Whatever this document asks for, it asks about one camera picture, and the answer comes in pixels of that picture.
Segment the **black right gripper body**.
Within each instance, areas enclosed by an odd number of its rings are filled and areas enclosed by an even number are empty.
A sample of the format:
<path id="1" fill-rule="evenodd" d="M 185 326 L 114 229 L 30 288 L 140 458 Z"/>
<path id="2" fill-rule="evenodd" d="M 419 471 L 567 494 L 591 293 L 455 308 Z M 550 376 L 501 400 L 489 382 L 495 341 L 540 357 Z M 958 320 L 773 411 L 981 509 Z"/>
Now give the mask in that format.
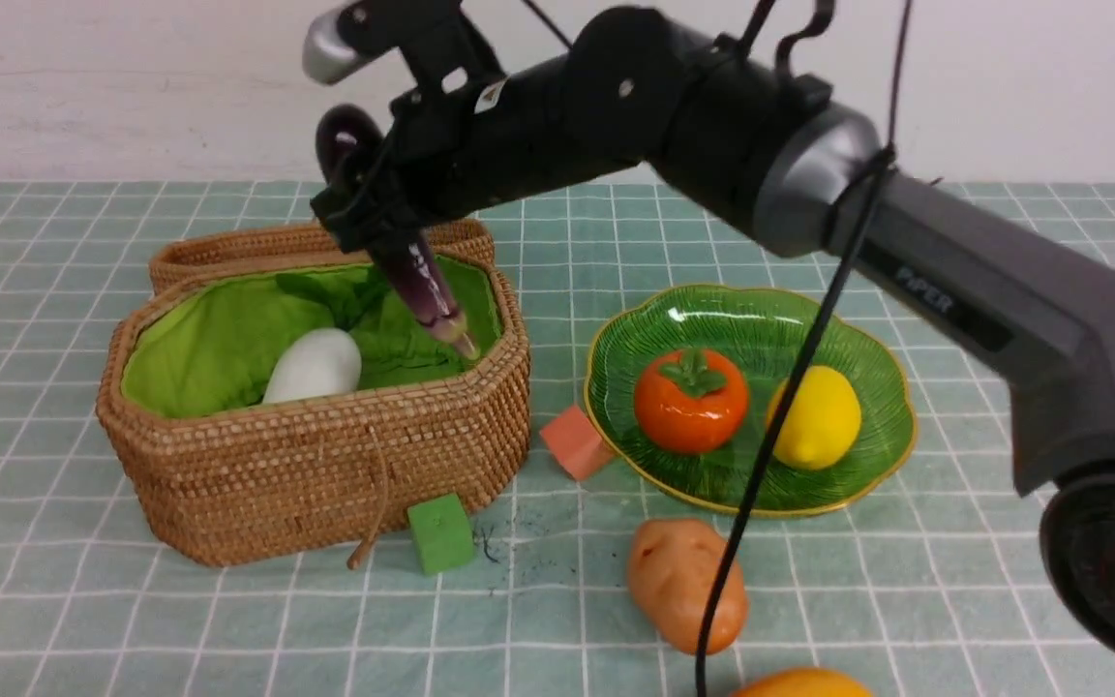
<path id="1" fill-rule="evenodd" d="M 316 220 L 345 252 L 399 246 L 420 228 L 644 163 L 655 78 L 566 54 L 432 99 L 397 101 L 390 130 L 337 105 L 316 128 Z"/>

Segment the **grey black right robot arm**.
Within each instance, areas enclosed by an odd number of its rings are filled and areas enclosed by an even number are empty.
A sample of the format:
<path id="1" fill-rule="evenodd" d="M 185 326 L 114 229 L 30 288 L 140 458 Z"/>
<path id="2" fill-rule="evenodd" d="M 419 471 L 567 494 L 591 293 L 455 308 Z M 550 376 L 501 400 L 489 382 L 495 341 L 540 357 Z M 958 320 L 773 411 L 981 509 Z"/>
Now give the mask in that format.
<path id="1" fill-rule="evenodd" d="M 749 51 L 769 12 L 762 1 L 740 36 L 709 37 L 611 6 L 565 54 L 510 75 L 457 1 L 345 1 L 307 28 L 306 76 L 342 83 L 399 51 L 416 85 L 386 134 L 355 106 L 323 115 L 311 207 L 467 357 L 477 347 L 421 229 L 638 164 L 772 255 L 840 256 L 794 376 L 854 270 L 999 375 L 1014 488 L 1057 487 L 1040 524 L 1050 584 L 1115 652 L 1115 269 L 899 172 L 866 116 L 792 71 L 835 4 L 815 4 L 765 67 Z"/>

